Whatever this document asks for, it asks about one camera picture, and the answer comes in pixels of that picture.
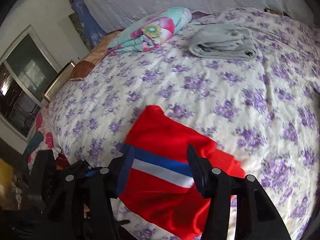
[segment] metal rivet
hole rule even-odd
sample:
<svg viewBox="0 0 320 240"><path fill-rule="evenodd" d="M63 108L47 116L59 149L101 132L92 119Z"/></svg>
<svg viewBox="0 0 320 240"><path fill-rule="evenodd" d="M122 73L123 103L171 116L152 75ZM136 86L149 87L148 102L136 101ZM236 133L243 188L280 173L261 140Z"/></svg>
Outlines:
<svg viewBox="0 0 320 240"><path fill-rule="evenodd" d="M101 174L106 174L106 173L108 173L109 172L109 169L108 168L102 168L101 170L100 170L100 173Z"/></svg>
<svg viewBox="0 0 320 240"><path fill-rule="evenodd" d="M247 176L247 180L248 180L248 181L251 181L251 182L252 182L252 181L255 181L255 179L256 179L256 178L255 178L253 175L248 175L248 176Z"/></svg>
<svg viewBox="0 0 320 240"><path fill-rule="evenodd" d="M66 176L66 181L73 181L75 177L73 175Z"/></svg>
<svg viewBox="0 0 320 240"><path fill-rule="evenodd" d="M221 170L219 168L213 168L211 171L213 174L217 174L217 175L221 173Z"/></svg>

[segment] white wall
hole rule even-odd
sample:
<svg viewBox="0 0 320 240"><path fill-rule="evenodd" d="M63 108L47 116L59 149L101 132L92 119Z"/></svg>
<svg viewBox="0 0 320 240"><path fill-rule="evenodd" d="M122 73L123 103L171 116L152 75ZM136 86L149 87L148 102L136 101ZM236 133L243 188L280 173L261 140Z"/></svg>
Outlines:
<svg viewBox="0 0 320 240"><path fill-rule="evenodd" d="M61 68L71 59L77 63L88 50L67 18L72 13L69 0L18 0L0 27L0 57L31 24ZM20 153L27 145L1 120L0 137Z"/></svg>

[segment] bed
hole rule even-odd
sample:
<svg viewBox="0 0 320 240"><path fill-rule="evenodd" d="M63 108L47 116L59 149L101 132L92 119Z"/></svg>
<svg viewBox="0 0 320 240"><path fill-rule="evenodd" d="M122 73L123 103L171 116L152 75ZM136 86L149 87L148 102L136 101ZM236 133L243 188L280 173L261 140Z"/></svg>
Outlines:
<svg viewBox="0 0 320 240"><path fill-rule="evenodd" d="M188 52L203 25L250 28L257 57L212 60ZM85 157L107 166L146 105L215 140L257 177L292 239L300 239L317 200L319 171L319 43L317 29L255 8L235 8L193 20L160 48L106 56L84 81L67 82L36 119L44 143L69 163ZM29 159L29 168L36 153ZM112 202L116 219L137 239L176 236ZM234 238L236 199L228 239Z"/></svg>

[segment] gray folded garment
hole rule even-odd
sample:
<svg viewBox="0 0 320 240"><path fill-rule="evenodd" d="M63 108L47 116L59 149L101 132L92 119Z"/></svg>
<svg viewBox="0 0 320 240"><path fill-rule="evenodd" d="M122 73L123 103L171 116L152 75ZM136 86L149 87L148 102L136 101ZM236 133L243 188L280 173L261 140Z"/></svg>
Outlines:
<svg viewBox="0 0 320 240"><path fill-rule="evenodd" d="M204 58L243 59L256 57L248 28L233 24L208 24L195 34L189 50Z"/></svg>

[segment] window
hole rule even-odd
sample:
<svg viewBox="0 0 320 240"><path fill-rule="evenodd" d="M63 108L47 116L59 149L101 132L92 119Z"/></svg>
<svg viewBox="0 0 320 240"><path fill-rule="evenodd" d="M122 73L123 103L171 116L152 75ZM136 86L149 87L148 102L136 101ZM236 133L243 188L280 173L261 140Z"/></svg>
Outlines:
<svg viewBox="0 0 320 240"><path fill-rule="evenodd" d="M41 106L44 90L60 67L31 26L0 59L0 113L9 127L28 138Z"/></svg>

